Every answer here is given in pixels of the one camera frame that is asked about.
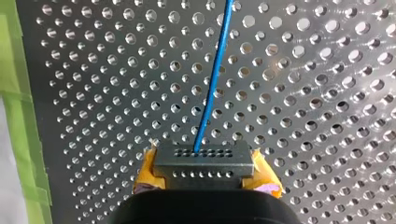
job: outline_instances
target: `black object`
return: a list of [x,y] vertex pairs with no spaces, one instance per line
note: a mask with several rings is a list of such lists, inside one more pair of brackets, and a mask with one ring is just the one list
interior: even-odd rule
[[254,190],[153,190],[121,204],[110,224],[300,224],[291,209]]
[[154,175],[164,177],[167,189],[240,189],[243,177],[253,175],[254,164],[246,141],[233,146],[160,145]]

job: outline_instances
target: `orange component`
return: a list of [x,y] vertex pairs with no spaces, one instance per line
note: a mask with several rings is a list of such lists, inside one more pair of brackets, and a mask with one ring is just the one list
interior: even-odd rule
[[262,185],[277,185],[279,190],[272,190],[272,195],[280,198],[282,196],[282,184],[264,156],[259,150],[255,150],[252,159],[254,163],[254,174],[253,177],[242,180],[243,188],[256,189]]

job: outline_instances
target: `green tape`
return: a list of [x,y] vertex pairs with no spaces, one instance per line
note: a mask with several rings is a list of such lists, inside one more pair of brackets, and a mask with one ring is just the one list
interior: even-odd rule
[[0,1],[0,94],[30,224],[50,224],[50,186],[38,139],[21,25],[14,0]]

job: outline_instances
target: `perforated metal sheet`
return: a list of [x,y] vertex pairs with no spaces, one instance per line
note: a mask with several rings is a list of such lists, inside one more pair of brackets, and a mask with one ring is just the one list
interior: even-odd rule
[[[54,223],[105,223],[193,142],[224,1],[19,1]],[[396,2],[235,1],[206,143],[260,147],[303,223],[394,223]]]

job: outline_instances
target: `blue wire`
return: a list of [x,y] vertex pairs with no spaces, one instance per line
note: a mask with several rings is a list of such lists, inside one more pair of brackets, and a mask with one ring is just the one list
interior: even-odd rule
[[227,45],[227,36],[228,36],[228,31],[230,29],[231,15],[233,14],[232,6],[233,6],[233,0],[226,0],[225,8],[224,8],[223,24],[221,26],[221,32],[219,37],[218,52],[216,53],[215,61],[213,63],[209,91],[207,92],[207,96],[206,96],[206,106],[204,109],[204,114],[202,115],[201,118],[198,134],[195,137],[194,152],[198,152],[201,148],[201,142],[202,139],[204,138],[207,121],[209,120],[210,115],[212,113],[213,101],[214,101],[213,92],[216,90],[216,87],[218,85],[221,61]]

